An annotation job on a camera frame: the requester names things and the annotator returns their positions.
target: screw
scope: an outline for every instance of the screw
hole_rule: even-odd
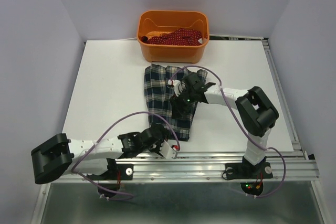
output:
[[[229,170],[232,170],[232,167],[226,168],[226,173],[229,174],[229,175],[231,175],[233,172],[229,172]]]
[[[133,170],[132,170],[131,168],[127,168],[127,169],[126,169],[126,174],[127,174],[128,176],[131,176],[131,175],[133,174]]]
[[[271,173],[272,173],[272,168],[271,168],[270,166],[266,166],[266,167],[265,167],[265,172],[266,172],[267,174],[271,174]]]

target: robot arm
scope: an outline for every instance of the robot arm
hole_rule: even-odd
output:
[[[76,167],[77,172],[92,174],[95,180],[109,179],[117,170],[115,159],[133,158],[149,150],[164,158],[176,158],[177,151],[166,141],[169,130],[153,123],[143,132],[131,132],[103,139]],[[35,183],[45,184],[62,175],[72,174],[75,163],[95,145],[95,141],[68,139],[57,134],[32,150]]]
[[[172,80],[169,85],[174,88],[175,93],[170,98],[173,118],[182,117],[196,102],[227,106],[221,87],[212,82],[204,84],[196,73],[188,74],[182,81]],[[266,149],[271,128],[279,118],[278,111],[266,94],[260,87],[253,87],[250,90],[223,88],[223,91],[228,105],[238,110],[248,136]],[[265,166],[265,161],[265,151],[248,141],[242,166],[227,177],[228,179],[250,178],[260,173],[261,168]]]

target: black mounting bracket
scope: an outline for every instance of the black mounting bracket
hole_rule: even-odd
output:
[[[264,183],[240,183],[243,192],[259,196],[264,190]]]
[[[117,164],[115,159],[107,158],[108,171],[101,175],[88,175],[88,178],[92,180],[117,180],[118,172],[120,172],[120,180],[132,180],[133,179],[133,164]]]
[[[109,190],[113,190],[113,191],[119,191],[120,189],[120,184],[98,184],[106,189],[109,189]],[[109,191],[106,191],[104,189],[101,189],[99,187],[97,187],[97,191],[99,193],[99,195],[104,195],[105,197],[109,197],[109,198],[112,198],[114,197],[116,194],[115,193],[111,193]]]
[[[242,163],[227,163],[222,178],[225,180],[257,179],[261,178],[260,173],[262,173],[263,179],[273,178],[271,164],[265,160],[266,158],[255,166],[248,164],[244,158]]]

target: metal floor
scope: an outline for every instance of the metal floor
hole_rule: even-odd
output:
[[[278,183],[265,183],[264,193]],[[89,183],[52,184],[45,224],[247,224],[323,223],[310,182],[285,182],[274,195],[241,195],[239,183],[126,184],[125,202],[99,199]]]

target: tartan fabric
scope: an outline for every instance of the tartan fabric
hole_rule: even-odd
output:
[[[197,104],[195,104],[189,114],[181,119],[172,119],[172,106],[169,98],[174,95],[174,89],[168,88],[167,83],[169,78],[179,69],[179,67],[168,66],[162,67],[160,65],[151,64],[145,69],[144,76],[144,95],[149,112],[158,114],[165,118],[173,127],[177,137],[181,141],[188,141],[190,127],[193,122],[193,117],[196,111]],[[182,80],[183,77],[191,73],[187,69],[179,72],[174,79]],[[207,71],[197,71],[198,77],[205,82]],[[149,124],[153,122],[167,126],[156,116],[148,116]]]

